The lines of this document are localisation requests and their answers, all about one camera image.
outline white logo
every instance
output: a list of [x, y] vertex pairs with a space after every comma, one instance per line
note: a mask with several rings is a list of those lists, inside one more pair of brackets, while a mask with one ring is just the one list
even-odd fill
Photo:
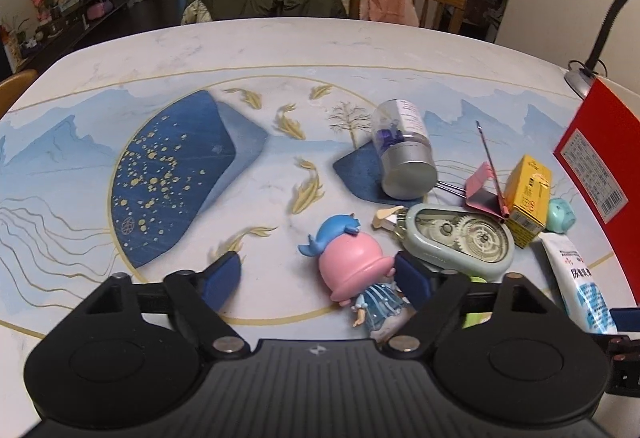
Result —
[[316, 357], [319, 357], [320, 355], [325, 354], [328, 350], [326, 347], [321, 346], [320, 344], [316, 344], [314, 347], [309, 348], [307, 351], [310, 354], [316, 355]]

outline lamp base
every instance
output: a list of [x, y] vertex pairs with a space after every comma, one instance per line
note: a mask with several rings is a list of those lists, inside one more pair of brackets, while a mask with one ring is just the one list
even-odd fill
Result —
[[582, 71], [582, 69], [575, 69], [573, 71], [567, 71], [564, 74], [564, 80], [569, 84], [569, 87], [575, 91], [575, 94], [584, 100], [587, 98], [587, 94], [589, 94], [591, 86], [595, 81], [595, 76], [587, 74], [585, 71]]

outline yellow cardboard box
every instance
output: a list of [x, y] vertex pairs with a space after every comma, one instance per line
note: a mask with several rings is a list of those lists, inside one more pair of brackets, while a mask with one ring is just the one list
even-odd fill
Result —
[[509, 209], [506, 224], [520, 248], [545, 228], [550, 197], [551, 171], [524, 155], [511, 171], [504, 192], [504, 202]]

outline silver bolt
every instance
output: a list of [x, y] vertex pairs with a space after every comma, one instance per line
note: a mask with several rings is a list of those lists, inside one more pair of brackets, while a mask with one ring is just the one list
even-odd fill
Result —
[[244, 348], [244, 341], [239, 337], [220, 337], [213, 341], [213, 348], [221, 353], [237, 353]]
[[389, 340], [389, 347], [397, 352], [414, 352], [420, 347], [420, 341], [409, 335], [396, 335]]

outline silver bottle cap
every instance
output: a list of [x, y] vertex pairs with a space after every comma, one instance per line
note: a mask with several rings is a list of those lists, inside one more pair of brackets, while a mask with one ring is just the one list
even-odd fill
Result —
[[383, 168], [382, 190], [392, 198], [420, 198], [438, 181], [430, 145], [402, 142], [389, 147], [380, 159]]

